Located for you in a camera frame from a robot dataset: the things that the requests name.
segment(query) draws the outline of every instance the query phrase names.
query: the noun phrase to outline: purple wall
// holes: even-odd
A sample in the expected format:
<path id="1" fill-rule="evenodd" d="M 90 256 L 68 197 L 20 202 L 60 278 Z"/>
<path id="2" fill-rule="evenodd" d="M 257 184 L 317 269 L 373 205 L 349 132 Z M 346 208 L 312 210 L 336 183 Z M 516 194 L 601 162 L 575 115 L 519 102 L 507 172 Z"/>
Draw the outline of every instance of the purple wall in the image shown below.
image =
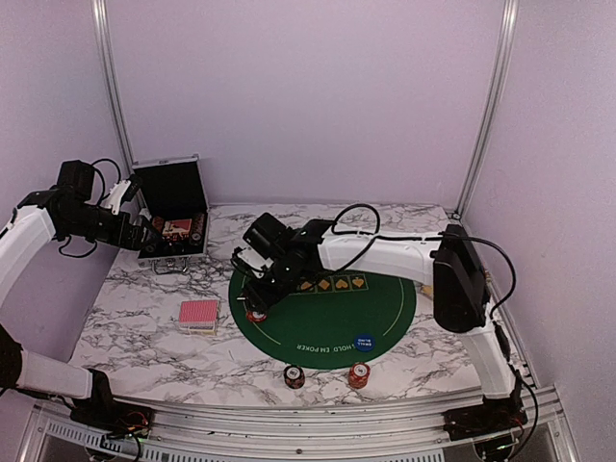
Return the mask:
<path id="1" fill-rule="evenodd" d="M 502 1 L 108 3 L 137 160 L 200 153 L 215 202 L 455 205 Z"/>
<path id="2" fill-rule="evenodd" d="M 507 308 L 581 460 L 616 453 L 616 4 L 521 2 L 467 221 L 520 275 Z M 490 255 L 502 289 L 506 268 Z"/>
<path id="3" fill-rule="evenodd" d="M 55 183 L 63 160 L 118 159 L 90 2 L 0 3 L 0 221 L 29 192 Z M 66 360 L 116 251 L 63 258 L 49 244 L 0 308 L 24 347 Z M 14 460 L 30 402 L 0 399 L 1 460 Z"/>

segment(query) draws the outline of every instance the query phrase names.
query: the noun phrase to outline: stack of poker chips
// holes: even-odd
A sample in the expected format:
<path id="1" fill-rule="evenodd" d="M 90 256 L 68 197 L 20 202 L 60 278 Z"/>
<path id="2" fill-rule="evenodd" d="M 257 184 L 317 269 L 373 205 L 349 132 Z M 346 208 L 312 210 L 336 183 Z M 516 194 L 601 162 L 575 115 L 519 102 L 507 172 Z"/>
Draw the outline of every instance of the stack of poker chips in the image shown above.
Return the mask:
<path id="1" fill-rule="evenodd" d="M 165 227 L 165 219 L 161 217 L 154 217 L 152 219 L 152 226 L 154 226 L 159 233 L 163 234 L 163 228 Z"/>
<path id="2" fill-rule="evenodd" d="M 250 322 L 263 322 L 268 318 L 268 315 L 259 313 L 258 311 L 246 311 L 246 318 Z"/>
<path id="3" fill-rule="evenodd" d="M 306 376 L 300 366 L 287 366 L 284 371 L 285 383 L 289 388 L 297 390 L 306 383 Z"/>
<path id="4" fill-rule="evenodd" d="M 348 372 L 348 385 L 354 389 L 364 388 L 368 384 L 370 366 L 366 363 L 355 363 Z"/>
<path id="5" fill-rule="evenodd" d="M 205 228 L 205 214 L 198 213 L 192 216 L 190 245 L 199 245 L 203 241 Z"/>

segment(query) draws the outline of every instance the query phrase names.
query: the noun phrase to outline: red poker chip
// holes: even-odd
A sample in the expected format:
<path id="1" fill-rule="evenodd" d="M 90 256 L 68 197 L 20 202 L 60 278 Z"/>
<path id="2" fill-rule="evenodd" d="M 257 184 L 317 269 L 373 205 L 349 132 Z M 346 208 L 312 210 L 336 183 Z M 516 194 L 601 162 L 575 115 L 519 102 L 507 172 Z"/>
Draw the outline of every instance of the red poker chip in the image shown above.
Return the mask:
<path id="1" fill-rule="evenodd" d="M 300 366 L 287 366 L 283 374 L 287 386 L 294 390 L 303 387 L 306 383 L 306 375 Z"/>
<path id="2" fill-rule="evenodd" d="M 250 322 L 263 322 L 268 318 L 268 315 L 257 311 L 246 311 L 246 318 Z"/>
<path id="3" fill-rule="evenodd" d="M 366 363 L 355 363 L 348 371 L 348 385 L 354 389 L 364 388 L 368 384 L 370 366 Z"/>

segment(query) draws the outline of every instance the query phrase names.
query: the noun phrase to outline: white marble surface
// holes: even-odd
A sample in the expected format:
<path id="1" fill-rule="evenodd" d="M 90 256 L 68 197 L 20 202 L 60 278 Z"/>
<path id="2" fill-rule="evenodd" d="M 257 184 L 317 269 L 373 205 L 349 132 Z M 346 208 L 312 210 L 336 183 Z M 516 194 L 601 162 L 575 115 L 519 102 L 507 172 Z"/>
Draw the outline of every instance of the white marble surface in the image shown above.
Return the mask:
<path id="1" fill-rule="evenodd" d="M 479 385 L 464 348 L 437 326 L 431 301 L 418 295 L 413 323 L 389 352 L 371 361 L 366 388 L 347 385 L 347 370 L 306 370 L 300 390 L 287 388 L 286 366 L 246 340 L 227 300 L 229 258 L 242 234 L 268 211 L 291 226 L 333 218 L 342 206 L 233 205 L 214 207 L 208 256 L 186 275 L 156 275 L 140 268 L 137 255 L 120 251 L 94 303 L 71 364 L 104 371 L 115 394 L 195 404 L 298 406 L 370 402 L 461 390 Z M 379 206 L 382 229 L 438 232 L 448 224 L 434 206 Z M 351 217 L 370 225 L 368 213 Z M 217 299 L 218 334 L 178 329 L 180 303 Z"/>

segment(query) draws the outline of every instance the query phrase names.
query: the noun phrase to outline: white robotic arm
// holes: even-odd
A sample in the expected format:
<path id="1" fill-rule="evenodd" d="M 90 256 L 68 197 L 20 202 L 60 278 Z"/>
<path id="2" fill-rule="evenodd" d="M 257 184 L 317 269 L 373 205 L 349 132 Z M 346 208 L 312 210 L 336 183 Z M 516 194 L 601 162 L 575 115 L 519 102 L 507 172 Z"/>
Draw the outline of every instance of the white robotic arm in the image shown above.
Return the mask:
<path id="1" fill-rule="evenodd" d="M 251 276 L 241 295 L 247 309 L 261 313 L 301 284 L 315 284 L 341 270 L 433 285 L 434 318 L 458 335 L 484 395 L 481 406 L 446 413 L 451 439 L 461 439 L 513 427 L 526 419 L 519 373 L 510 362 L 503 330 L 490 319 L 492 301 L 471 239 L 457 225 L 450 225 L 443 235 L 373 234 L 324 219 L 292 229 L 263 214 L 244 234 L 249 246 L 236 248 L 232 261 Z"/>
<path id="2" fill-rule="evenodd" d="M 80 161 L 62 165 L 58 184 L 50 190 L 32 192 L 14 210 L 0 231 L 0 306 L 39 250 L 54 239 L 83 236 L 90 242 L 139 249 L 158 236 L 148 223 L 130 223 L 120 212 L 121 203 L 139 189 L 136 178 L 121 181 L 102 205 L 90 199 L 93 167 Z M 114 401 L 103 372 L 88 371 L 27 351 L 0 325 L 0 388 L 14 388 L 36 396 L 73 398 L 77 404 L 74 420 L 117 430 L 116 421 L 135 409 Z M 151 414 L 139 406 L 140 412 Z"/>

